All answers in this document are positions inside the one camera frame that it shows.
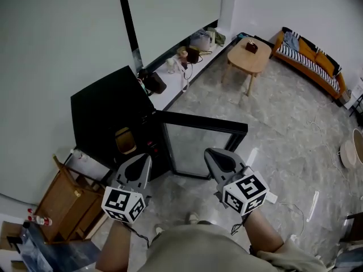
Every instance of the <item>table leg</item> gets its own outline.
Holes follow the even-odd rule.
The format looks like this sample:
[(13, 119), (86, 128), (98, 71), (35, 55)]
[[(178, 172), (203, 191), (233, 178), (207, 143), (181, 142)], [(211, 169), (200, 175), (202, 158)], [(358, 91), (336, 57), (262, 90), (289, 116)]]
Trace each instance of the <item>table leg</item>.
[(256, 74), (251, 74), (251, 80), (250, 80), (250, 85), (248, 87), (247, 96), (249, 96), (251, 94), (251, 88), (252, 88), (252, 85), (254, 83), (256, 76), (257, 76)]
[(227, 68), (226, 68), (226, 71), (223, 74), (221, 83), (223, 83), (225, 81), (226, 75), (230, 72), (231, 68), (232, 68), (232, 64), (228, 63)]

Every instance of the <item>open door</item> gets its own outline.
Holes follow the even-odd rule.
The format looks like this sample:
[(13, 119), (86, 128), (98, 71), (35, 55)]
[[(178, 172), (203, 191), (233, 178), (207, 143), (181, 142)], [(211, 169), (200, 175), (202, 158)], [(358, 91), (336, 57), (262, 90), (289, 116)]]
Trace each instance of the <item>open door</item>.
[(159, 110), (154, 116), (175, 175), (210, 179), (204, 150), (215, 147), (234, 152), (248, 132), (244, 123)]

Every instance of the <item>small wooden table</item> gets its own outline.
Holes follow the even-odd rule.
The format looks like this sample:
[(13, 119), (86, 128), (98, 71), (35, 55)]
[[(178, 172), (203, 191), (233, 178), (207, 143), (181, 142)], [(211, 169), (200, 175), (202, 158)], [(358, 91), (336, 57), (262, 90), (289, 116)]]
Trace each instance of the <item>small wooden table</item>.
[[(252, 40), (258, 46), (256, 53), (251, 53), (246, 50), (246, 44), (249, 40)], [(249, 96), (254, 79), (265, 69), (270, 54), (271, 48), (266, 43), (252, 37), (243, 38), (227, 54), (228, 67), (222, 77), (222, 83), (232, 66), (243, 70), (245, 73), (251, 75), (250, 86), (247, 91), (247, 96)]]

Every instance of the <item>black door frame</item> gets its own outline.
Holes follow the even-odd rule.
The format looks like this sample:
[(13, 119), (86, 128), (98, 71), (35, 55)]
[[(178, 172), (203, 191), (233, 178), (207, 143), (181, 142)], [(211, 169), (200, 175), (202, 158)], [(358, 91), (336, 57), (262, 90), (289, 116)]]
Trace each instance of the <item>black door frame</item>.
[(237, 147), (245, 138), (248, 132), (247, 124), (232, 122), (228, 120), (221, 120), (216, 118), (208, 118), (197, 115), (189, 115), (189, 114), (174, 113), (174, 112), (159, 111), (159, 110), (156, 110), (153, 116), (161, 126), (161, 131), (162, 131), (161, 142), (163, 145), (162, 147), (165, 153), (168, 155), (166, 157), (168, 159), (170, 168), (173, 174), (180, 176), (193, 177), (204, 180), (210, 180), (212, 178), (210, 174), (208, 177), (202, 177), (195, 175), (194, 173), (178, 172), (176, 170), (174, 155), (172, 153), (172, 147), (170, 143), (170, 138), (168, 136), (166, 124), (229, 133), (231, 134), (231, 136), (227, 141), (224, 149), (231, 152), (234, 152), (237, 149)]

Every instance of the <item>gray tile floor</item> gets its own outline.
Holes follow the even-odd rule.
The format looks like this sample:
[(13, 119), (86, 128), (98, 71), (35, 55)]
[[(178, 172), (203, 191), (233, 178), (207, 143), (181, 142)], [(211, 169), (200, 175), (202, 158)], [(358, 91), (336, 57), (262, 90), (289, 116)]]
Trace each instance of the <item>gray tile floor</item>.
[[(200, 75), (169, 111), (248, 124), (248, 134), (236, 153), (247, 161), (253, 150), (256, 157), (252, 168), (264, 176), (271, 192), (278, 195), (276, 204), (266, 203), (261, 210), (284, 239), (297, 235), (299, 247), (321, 255), (327, 263), (339, 249), (337, 243), (345, 216), (362, 210), (363, 168), (343, 168), (336, 154), (357, 127), (355, 118), (349, 118), (344, 107), (331, 103), (326, 93), (309, 78), (274, 58), (255, 80), (250, 97), (244, 95), (249, 79), (238, 70), (231, 71), (222, 85), (226, 53)], [(315, 116), (321, 133), (316, 125), (309, 123)], [(172, 125), (168, 130), (178, 169), (182, 171), (208, 172), (203, 160), (204, 149), (223, 147), (227, 140), (225, 134), (212, 131)], [(332, 162), (349, 180), (352, 195), (347, 181)], [(165, 175), (150, 185), (153, 199), (133, 226), (150, 239), (154, 236), (155, 224), (163, 223), (166, 227), (182, 224), (189, 211), (227, 230), (240, 222), (239, 215), (232, 209), (224, 209), (213, 195), (214, 181)], [(319, 192), (318, 203), (307, 222), (315, 191)], [(304, 219), (295, 206), (281, 203), (297, 205)], [(94, 236), (93, 241), (99, 247), (105, 242), (110, 226), (108, 220)], [(248, 249), (243, 228), (234, 238)], [(133, 235), (129, 271), (137, 271), (145, 260), (146, 243)]]

